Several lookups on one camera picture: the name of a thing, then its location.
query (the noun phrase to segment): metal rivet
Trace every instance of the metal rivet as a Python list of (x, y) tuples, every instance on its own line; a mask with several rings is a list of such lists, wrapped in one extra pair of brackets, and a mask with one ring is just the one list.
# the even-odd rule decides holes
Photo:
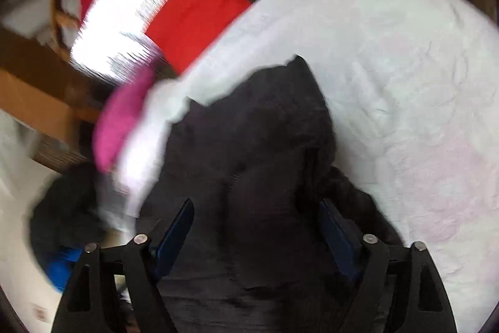
[(419, 251), (425, 251), (427, 249), (426, 244), (423, 242), (415, 242), (414, 247), (416, 247)]
[(362, 240), (369, 244), (376, 244), (378, 242), (378, 238), (375, 235), (364, 235)]
[(133, 241), (137, 244), (142, 244), (142, 243), (145, 243), (147, 241), (147, 236), (146, 235), (136, 235), (134, 238), (133, 238)]
[(93, 252), (95, 251), (95, 249), (97, 248), (97, 245), (96, 243), (88, 243), (86, 246), (85, 246), (85, 251), (86, 252)]

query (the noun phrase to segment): white blanket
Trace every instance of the white blanket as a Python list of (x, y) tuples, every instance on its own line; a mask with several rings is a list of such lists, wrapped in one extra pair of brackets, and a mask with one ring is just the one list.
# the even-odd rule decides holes
[(427, 243), (458, 331), (478, 331), (499, 299), (496, 27), (464, 0), (259, 0), (180, 78), (169, 117), (294, 54), (330, 109), (336, 165)]
[[(156, 83), (147, 94), (139, 124), (120, 151), (113, 178), (116, 189), (127, 196), (128, 216), (139, 217), (144, 200), (158, 181), (171, 123), (178, 122), (188, 109), (182, 89), (176, 80)], [(133, 237), (134, 231), (129, 230), (124, 238), (130, 233)]]

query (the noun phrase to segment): white wall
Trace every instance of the white wall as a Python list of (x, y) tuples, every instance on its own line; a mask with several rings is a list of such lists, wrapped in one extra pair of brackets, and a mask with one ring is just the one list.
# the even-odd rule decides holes
[[(0, 285), (31, 333), (49, 333), (61, 295), (38, 267), (27, 240), (28, 216), (56, 173), (28, 158), (14, 120), (0, 111)], [(45, 310), (40, 321), (35, 307)]]

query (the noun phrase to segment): black fabric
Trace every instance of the black fabric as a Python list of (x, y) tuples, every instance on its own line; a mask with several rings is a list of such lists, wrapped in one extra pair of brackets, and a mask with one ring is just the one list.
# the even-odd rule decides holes
[(92, 135), (95, 125), (84, 120), (79, 121), (78, 127), (78, 149), (80, 154), (88, 159), (90, 162), (94, 162), (93, 148), (92, 148)]
[(400, 243), (372, 198), (331, 167), (334, 154), (328, 109), (300, 57), (209, 107), (191, 102), (137, 221), (147, 233), (194, 203), (191, 231), (158, 284), (179, 332), (332, 331), (349, 292), (317, 229), (320, 200)]
[(68, 167), (34, 207), (29, 240), (44, 271), (57, 260), (62, 247), (78, 249), (103, 240), (104, 228), (96, 212), (96, 177), (92, 163)]

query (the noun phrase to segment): blue object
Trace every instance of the blue object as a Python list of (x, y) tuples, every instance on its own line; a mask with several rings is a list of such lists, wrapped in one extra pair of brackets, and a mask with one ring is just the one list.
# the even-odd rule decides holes
[(73, 271), (72, 265), (78, 261), (82, 251), (75, 248), (63, 248), (48, 266), (47, 276), (59, 292), (64, 291)]
[(329, 200), (321, 201), (318, 220), (339, 271), (349, 281), (355, 281), (361, 273), (357, 260), (362, 249), (355, 231), (351, 230), (350, 225)]
[(156, 266), (154, 269), (155, 277), (159, 280), (170, 273), (173, 264), (179, 255), (180, 249), (191, 229), (194, 221), (194, 204), (190, 199), (184, 202), (184, 205), (175, 216), (171, 226), (165, 233), (159, 243), (155, 255)]

